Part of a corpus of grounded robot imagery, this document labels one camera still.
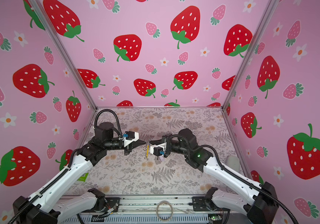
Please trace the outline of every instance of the floral patterned tabletop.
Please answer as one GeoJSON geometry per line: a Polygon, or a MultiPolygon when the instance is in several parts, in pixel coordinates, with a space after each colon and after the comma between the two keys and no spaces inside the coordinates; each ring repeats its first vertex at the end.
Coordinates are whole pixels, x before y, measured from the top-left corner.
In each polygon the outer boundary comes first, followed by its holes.
{"type": "MultiPolygon", "coordinates": [[[[163,134],[177,134],[189,128],[197,137],[198,144],[215,147],[221,161],[236,155],[229,132],[219,108],[114,108],[122,132],[139,132],[144,141],[160,139],[163,134]]],[[[103,113],[101,122],[115,123],[111,113],[103,113]]],[[[94,136],[88,133],[86,142],[94,136]]],[[[123,194],[205,194],[212,186],[234,193],[217,179],[190,167],[183,155],[171,154],[157,159],[146,152],[143,146],[124,156],[123,150],[108,151],[93,167],[86,181],[74,183],[66,195],[81,195],[90,188],[98,188],[107,195],[123,194]]]]}

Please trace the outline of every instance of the strawberry pattern wallpaper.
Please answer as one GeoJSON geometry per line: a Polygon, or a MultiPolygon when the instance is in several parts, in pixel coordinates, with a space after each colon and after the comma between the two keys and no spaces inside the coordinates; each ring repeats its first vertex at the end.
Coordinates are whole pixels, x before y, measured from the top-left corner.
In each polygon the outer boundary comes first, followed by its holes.
{"type": "Polygon", "coordinates": [[[267,3],[44,0],[43,7],[97,106],[220,106],[267,3]]]}
{"type": "Polygon", "coordinates": [[[0,1],[0,223],[64,167],[87,105],[29,2],[0,1]]]}
{"type": "MultiPolygon", "coordinates": [[[[227,113],[252,178],[274,185],[299,223],[320,222],[318,2],[279,2],[227,113]]],[[[275,220],[292,223],[282,209],[275,220]]]]}

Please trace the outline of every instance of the black cable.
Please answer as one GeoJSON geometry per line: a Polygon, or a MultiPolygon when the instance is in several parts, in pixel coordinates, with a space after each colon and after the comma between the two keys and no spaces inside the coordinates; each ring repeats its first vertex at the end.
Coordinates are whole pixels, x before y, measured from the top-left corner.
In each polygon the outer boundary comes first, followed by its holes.
{"type": "Polygon", "coordinates": [[[172,134],[167,138],[165,154],[167,154],[167,155],[170,154],[170,152],[171,152],[171,139],[176,138],[176,137],[184,140],[184,142],[186,144],[186,148],[187,148],[187,155],[189,156],[190,155],[190,151],[191,151],[190,143],[184,136],[179,135],[179,134],[172,134]]]}
{"type": "MultiPolygon", "coordinates": [[[[69,171],[69,169],[65,169],[63,170],[63,172],[61,172],[59,174],[59,176],[57,176],[52,182],[50,182],[50,184],[48,184],[47,186],[45,186],[39,193],[43,194],[44,192],[46,192],[53,184],[55,184],[55,182],[57,182],[62,176],[64,176],[65,173],[67,173],[69,171]]],[[[31,205],[33,204],[33,202],[35,200],[37,200],[39,198],[39,195],[34,196],[31,200],[29,200],[27,202],[27,204],[25,204],[19,211],[17,214],[15,214],[13,216],[13,218],[10,219],[10,221],[8,222],[8,224],[13,224],[16,219],[31,205]]]]}
{"type": "Polygon", "coordinates": [[[226,219],[225,219],[225,221],[222,220],[222,224],[226,224],[228,222],[228,220],[229,220],[229,211],[230,210],[227,210],[226,219]]]}
{"type": "Polygon", "coordinates": [[[98,112],[98,114],[95,116],[94,128],[98,125],[98,118],[99,118],[100,114],[102,114],[102,113],[104,113],[104,112],[110,112],[110,113],[112,113],[112,114],[114,115],[115,120],[116,120],[116,124],[117,124],[117,126],[118,126],[118,130],[119,130],[119,132],[120,132],[119,137],[122,137],[123,134],[122,134],[122,132],[121,132],[121,128],[120,128],[120,123],[119,123],[118,116],[116,115],[116,113],[115,113],[114,111],[112,111],[112,110],[110,110],[110,109],[104,109],[104,110],[101,110],[101,111],[98,112]]]}
{"type": "Polygon", "coordinates": [[[80,217],[79,213],[77,214],[77,217],[78,217],[78,220],[79,220],[80,224],[85,224],[85,223],[83,222],[82,218],[80,217]]]}
{"type": "Polygon", "coordinates": [[[253,185],[252,183],[246,181],[245,179],[237,176],[236,174],[234,174],[233,172],[229,171],[228,169],[226,169],[226,167],[221,163],[220,158],[218,157],[217,151],[215,150],[215,148],[213,148],[212,146],[209,145],[202,145],[199,146],[197,149],[199,148],[210,148],[213,150],[217,163],[218,165],[221,167],[221,169],[223,169],[225,172],[227,172],[228,174],[230,174],[231,176],[233,176],[234,178],[238,179],[239,181],[245,183],[246,185],[252,187],[253,189],[255,189],[258,192],[261,192],[262,194],[266,195],[267,197],[269,197],[270,199],[272,199],[273,201],[275,201],[277,204],[279,204],[279,206],[281,206],[281,208],[283,208],[283,210],[289,215],[289,217],[292,219],[293,224],[298,224],[297,219],[294,217],[294,215],[292,214],[292,212],[282,203],[280,202],[278,199],[274,198],[271,194],[267,193],[266,191],[262,190],[261,188],[253,185]]]}

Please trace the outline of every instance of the wire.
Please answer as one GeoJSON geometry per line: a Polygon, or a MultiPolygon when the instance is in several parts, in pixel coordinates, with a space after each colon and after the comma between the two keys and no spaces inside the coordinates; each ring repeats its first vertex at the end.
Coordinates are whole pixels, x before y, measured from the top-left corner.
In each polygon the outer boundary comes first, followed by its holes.
{"type": "Polygon", "coordinates": [[[213,148],[212,146],[209,145],[202,145],[199,146],[197,149],[199,148],[210,148],[212,149],[212,151],[215,154],[216,160],[218,165],[221,167],[221,169],[223,169],[225,172],[227,172],[228,174],[230,174],[231,176],[233,176],[234,178],[238,179],[239,181],[245,183],[246,185],[252,187],[253,189],[255,189],[258,192],[261,192],[262,194],[266,195],[267,197],[269,197],[270,199],[272,199],[273,201],[275,201],[277,204],[279,204],[279,206],[281,206],[281,208],[283,208],[283,210],[289,215],[289,217],[292,219],[293,224],[298,224],[297,219],[294,217],[294,215],[292,214],[292,212],[282,203],[280,202],[278,199],[274,198],[271,194],[267,193],[266,191],[262,190],[261,188],[253,185],[252,183],[246,181],[245,179],[239,177],[238,175],[236,175],[235,173],[229,171],[228,169],[226,169],[226,167],[221,163],[220,158],[218,157],[217,151],[215,150],[215,148],[213,148]]]}
{"type": "Polygon", "coordinates": [[[79,220],[80,224],[85,224],[85,223],[83,222],[82,218],[80,217],[79,213],[77,214],[77,217],[78,217],[78,220],[79,220]]]}
{"type": "Polygon", "coordinates": [[[226,214],[226,219],[225,219],[225,221],[223,221],[223,219],[222,219],[222,224],[226,224],[226,223],[228,222],[228,220],[229,220],[229,211],[230,211],[230,210],[227,210],[227,214],[226,214]]]}
{"type": "Polygon", "coordinates": [[[171,204],[170,204],[169,202],[167,202],[167,201],[162,201],[162,202],[160,202],[160,203],[158,204],[158,206],[156,207],[155,212],[156,212],[156,216],[158,217],[158,219],[160,219],[161,221],[164,221],[164,222],[165,222],[165,221],[169,221],[169,220],[173,217],[173,215],[174,215],[174,209],[173,209],[173,207],[171,206],[171,204]],[[171,208],[171,215],[170,215],[169,218],[167,218],[167,219],[160,218],[160,216],[159,216],[159,207],[160,207],[160,205],[169,205],[169,206],[170,206],[170,208],[171,208]]]}
{"type": "MultiPolygon", "coordinates": [[[[63,172],[61,172],[59,174],[59,176],[57,176],[52,182],[50,182],[50,184],[48,184],[47,186],[45,186],[39,193],[42,195],[44,192],[46,192],[53,184],[55,184],[61,177],[64,176],[65,173],[67,173],[69,171],[69,169],[64,169],[63,172]]],[[[33,204],[33,202],[35,200],[37,200],[39,198],[39,195],[34,196],[30,201],[27,202],[27,204],[25,204],[19,211],[17,214],[15,214],[13,216],[13,218],[11,218],[8,222],[8,224],[12,224],[16,221],[16,219],[30,206],[33,204]]]]}
{"type": "Polygon", "coordinates": [[[117,124],[117,126],[118,126],[118,131],[120,132],[119,137],[122,137],[123,134],[122,134],[122,132],[121,132],[121,128],[120,128],[120,123],[119,123],[118,116],[116,115],[116,113],[115,113],[114,111],[112,111],[112,110],[110,110],[110,109],[104,109],[104,110],[101,110],[101,111],[98,112],[98,114],[95,116],[94,128],[98,125],[98,118],[99,118],[100,114],[102,114],[102,113],[104,113],[104,112],[110,112],[110,113],[112,113],[112,114],[114,115],[115,120],[116,120],[116,124],[117,124]]]}

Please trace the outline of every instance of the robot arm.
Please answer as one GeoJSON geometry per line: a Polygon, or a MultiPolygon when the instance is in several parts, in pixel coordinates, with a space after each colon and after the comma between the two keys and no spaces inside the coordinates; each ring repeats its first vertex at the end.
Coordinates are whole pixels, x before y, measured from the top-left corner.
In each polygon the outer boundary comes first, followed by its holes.
{"type": "Polygon", "coordinates": [[[13,209],[16,215],[9,224],[14,221],[18,224],[56,224],[85,210],[102,210],[106,199],[104,193],[97,189],[90,189],[85,194],[62,204],[56,203],[82,174],[106,156],[107,150],[124,150],[124,155],[128,155],[132,149],[145,143],[139,140],[138,132],[125,132],[122,135],[121,130],[115,129],[110,122],[95,126],[95,136],[82,148],[73,151],[69,164],[54,178],[28,198],[20,196],[15,200],[13,209]],[[118,133],[118,137],[113,137],[114,131],[118,133]]]}
{"type": "Polygon", "coordinates": [[[212,187],[205,196],[208,209],[228,208],[244,215],[256,224],[271,224],[281,206],[298,223],[293,214],[277,199],[274,187],[265,182],[263,185],[251,180],[222,164],[212,146],[198,146],[196,136],[189,129],[179,134],[167,134],[160,140],[150,141],[150,153],[167,157],[170,153],[185,155],[185,161],[195,169],[207,173],[233,189],[238,195],[223,192],[212,187]],[[210,148],[213,153],[204,149],[210,148]]]}

